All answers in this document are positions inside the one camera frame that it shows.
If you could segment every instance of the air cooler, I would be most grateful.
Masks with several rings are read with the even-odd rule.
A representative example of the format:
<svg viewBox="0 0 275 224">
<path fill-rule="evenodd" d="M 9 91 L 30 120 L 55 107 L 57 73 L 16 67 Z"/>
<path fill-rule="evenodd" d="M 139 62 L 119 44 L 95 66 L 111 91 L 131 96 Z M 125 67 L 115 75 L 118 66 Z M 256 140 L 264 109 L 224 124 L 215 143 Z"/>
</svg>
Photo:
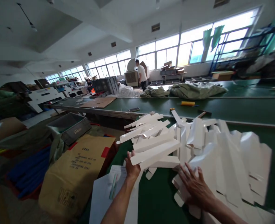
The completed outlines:
<svg viewBox="0 0 275 224">
<path fill-rule="evenodd" d="M 125 72 L 125 79 L 128 86 L 138 86 L 138 72 L 135 70 L 135 60 L 131 59 L 127 64 L 127 72 Z"/>
<path fill-rule="evenodd" d="M 138 72 L 126 72 L 125 74 L 126 83 L 128 86 L 138 86 Z"/>
</svg>

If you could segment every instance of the window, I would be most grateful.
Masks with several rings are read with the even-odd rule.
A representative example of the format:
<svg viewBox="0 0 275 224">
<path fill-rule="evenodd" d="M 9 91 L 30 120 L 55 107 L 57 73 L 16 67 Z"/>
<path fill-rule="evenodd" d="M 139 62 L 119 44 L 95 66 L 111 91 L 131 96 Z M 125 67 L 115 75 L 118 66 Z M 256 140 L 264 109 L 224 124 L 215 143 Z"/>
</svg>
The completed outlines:
<svg viewBox="0 0 275 224">
<path fill-rule="evenodd" d="M 176 65 L 179 34 L 137 47 L 140 62 L 146 60 L 149 69 L 159 69 L 167 61 Z"/>
<path fill-rule="evenodd" d="M 205 30 L 212 29 L 211 35 L 213 35 L 215 27 L 224 25 L 220 43 L 243 38 L 249 34 L 257 19 L 258 12 L 259 8 L 182 32 L 181 37 L 178 34 L 139 46 L 137 47 L 138 58 L 140 61 L 147 60 L 150 70 L 159 69 L 167 61 L 172 61 L 172 64 L 177 66 L 199 63 L 204 51 L 203 32 Z M 218 53 L 227 53 L 222 54 L 221 58 L 235 57 L 238 53 L 232 51 L 239 49 L 244 44 L 245 41 L 226 44 L 222 47 L 221 52 Z M 211 49 L 210 44 L 206 61 L 213 60 L 214 58 L 216 47 L 213 51 Z"/>
<path fill-rule="evenodd" d="M 49 82 L 49 84 L 52 84 L 53 82 L 59 81 L 59 75 L 58 74 L 53 74 L 50 76 L 45 77 L 45 79 Z"/>
<path fill-rule="evenodd" d="M 114 54 L 86 64 L 90 76 L 99 78 L 124 75 L 131 60 L 130 50 Z"/>
<path fill-rule="evenodd" d="M 61 77 L 66 79 L 68 77 L 77 77 L 79 82 L 83 82 L 85 81 L 86 73 L 84 71 L 84 68 L 80 65 L 78 67 L 61 72 Z"/>
</svg>

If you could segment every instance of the machine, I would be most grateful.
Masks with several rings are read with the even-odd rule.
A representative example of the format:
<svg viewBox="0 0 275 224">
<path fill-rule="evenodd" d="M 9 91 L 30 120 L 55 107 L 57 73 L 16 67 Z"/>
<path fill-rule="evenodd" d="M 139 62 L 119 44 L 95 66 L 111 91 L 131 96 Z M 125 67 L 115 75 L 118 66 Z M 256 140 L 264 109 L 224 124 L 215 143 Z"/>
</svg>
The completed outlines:
<svg viewBox="0 0 275 224">
<path fill-rule="evenodd" d="M 85 95 L 87 91 L 83 86 L 73 89 L 70 87 L 68 80 L 62 80 L 49 84 L 45 89 L 28 92 L 27 94 L 31 99 L 28 102 L 30 107 L 37 113 L 41 113 L 43 104 L 46 102 Z"/>
<path fill-rule="evenodd" d="M 68 80 L 56 81 L 53 83 L 53 86 L 58 92 L 62 92 L 65 97 L 76 97 L 87 94 L 84 86 L 71 88 Z"/>
<path fill-rule="evenodd" d="M 65 95 L 54 87 L 48 87 L 41 90 L 27 92 L 31 101 L 28 102 L 30 107 L 37 113 L 43 112 L 42 107 L 48 101 L 65 99 Z"/>
<path fill-rule="evenodd" d="M 135 60 L 131 59 L 127 65 L 127 72 L 124 73 L 125 80 L 128 86 L 138 86 L 138 72 L 136 71 Z"/>
</svg>

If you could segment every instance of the white shirt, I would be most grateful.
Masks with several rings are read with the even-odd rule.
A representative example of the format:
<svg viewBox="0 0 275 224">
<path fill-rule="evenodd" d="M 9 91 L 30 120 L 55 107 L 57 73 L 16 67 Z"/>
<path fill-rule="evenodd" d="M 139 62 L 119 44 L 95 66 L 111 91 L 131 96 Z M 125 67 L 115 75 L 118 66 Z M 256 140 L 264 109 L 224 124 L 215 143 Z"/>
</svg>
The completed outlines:
<svg viewBox="0 0 275 224">
<path fill-rule="evenodd" d="M 146 76 L 145 69 L 144 69 L 143 66 L 138 65 L 137 72 L 138 72 L 138 74 L 141 74 L 141 76 L 140 76 L 140 81 L 141 82 L 147 81 L 147 76 Z"/>
</svg>

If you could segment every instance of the green conveyor table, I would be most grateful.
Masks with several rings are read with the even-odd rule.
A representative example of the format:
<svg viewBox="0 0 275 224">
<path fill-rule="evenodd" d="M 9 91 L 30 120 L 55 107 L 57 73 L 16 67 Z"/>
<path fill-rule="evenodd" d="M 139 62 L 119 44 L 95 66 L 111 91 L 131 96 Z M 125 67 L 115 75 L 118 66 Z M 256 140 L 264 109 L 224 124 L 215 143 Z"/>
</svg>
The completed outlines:
<svg viewBox="0 0 275 224">
<path fill-rule="evenodd" d="M 175 108 L 180 117 L 195 118 L 198 109 L 212 113 L 211 118 L 227 121 L 230 131 L 253 131 L 261 143 L 266 143 L 272 149 L 271 170 L 265 209 L 275 210 L 275 84 L 255 85 L 258 80 L 217 82 L 228 89 L 227 93 L 215 95 L 205 100 L 196 100 L 198 107 L 181 106 L 179 98 L 117 98 L 103 109 L 80 108 L 76 105 L 77 98 L 68 98 L 49 107 L 74 112 L 84 112 L 112 117 L 136 119 L 143 113 L 155 111 L 163 114 L 173 124 L 170 108 Z M 129 113 L 131 108 L 139 107 L 135 113 Z M 126 152 L 131 151 L 132 143 L 123 143 L 112 165 L 122 165 Z M 174 200 L 176 192 L 171 183 L 176 173 L 172 169 L 158 168 L 151 180 L 145 174 L 139 185 L 138 223 L 200 223 L 193 218 L 184 205 L 178 207 Z M 91 199 L 79 220 L 88 223 Z"/>
<path fill-rule="evenodd" d="M 169 119 L 170 127 L 175 123 L 174 119 Z M 265 143 L 272 149 L 271 168 L 268 180 L 268 190 L 265 206 L 259 206 L 265 210 L 275 210 L 275 128 L 259 128 L 246 125 L 228 125 L 230 131 L 238 130 L 240 132 L 253 131 L 260 137 L 260 142 Z M 124 159 L 127 156 L 127 151 L 132 151 L 131 141 L 121 144 L 117 155 L 111 165 L 123 165 Z M 182 208 L 177 205 L 174 200 L 174 194 L 177 189 L 172 184 L 172 179 L 176 172 L 168 168 L 158 168 L 153 177 L 148 180 L 145 173 L 139 184 L 138 195 L 138 223 L 153 224 L 153 223 L 201 223 L 191 216 L 188 212 L 188 207 L 184 205 Z M 86 209 L 78 224 L 89 223 L 91 209 L 91 198 L 89 199 Z"/>
</svg>

